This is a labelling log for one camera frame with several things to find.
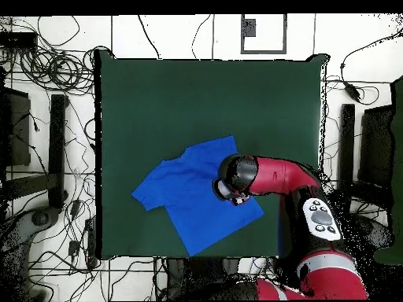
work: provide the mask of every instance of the red robot link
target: red robot link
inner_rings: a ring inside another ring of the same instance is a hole
[[[339,221],[320,180],[307,167],[289,160],[232,155],[221,163],[213,191],[234,205],[252,196],[280,195],[276,271],[290,283],[279,288],[258,279],[258,300],[367,299]]]

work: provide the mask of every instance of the desk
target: desk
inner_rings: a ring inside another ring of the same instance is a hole
[[[240,153],[317,168],[326,55],[307,61],[161,61],[117,60],[97,51],[95,60],[102,258],[188,256],[165,209],[146,212],[131,192],[161,160],[179,157],[189,145],[233,134]],[[199,256],[275,255],[279,198],[257,200],[262,218]]]

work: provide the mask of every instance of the blue t-shirt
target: blue t-shirt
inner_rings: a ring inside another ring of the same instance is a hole
[[[193,256],[264,214],[254,198],[234,206],[213,192],[220,163],[236,153],[233,136],[193,145],[178,159],[162,161],[131,195],[147,211],[165,206]]]

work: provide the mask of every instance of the green mat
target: green mat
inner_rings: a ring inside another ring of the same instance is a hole
[[[100,55],[103,258],[188,256],[165,209],[146,212],[131,192],[161,160],[179,157],[189,145],[233,134],[242,154],[317,168],[320,72],[326,55],[307,61]],[[199,256],[275,255],[279,198],[257,201],[262,218]]]
[[[403,78],[390,85],[392,105],[396,113],[390,129],[394,136],[394,166],[392,174],[392,194],[394,205],[391,221],[394,232],[394,244],[390,248],[380,249],[374,259],[383,264],[403,264]]]

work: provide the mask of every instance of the gray button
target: gray button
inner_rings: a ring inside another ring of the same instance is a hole
[[[320,225],[331,226],[332,220],[331,216],[323,211],[316,211],[312,214],[312,221],[314,223],[319,223]]]

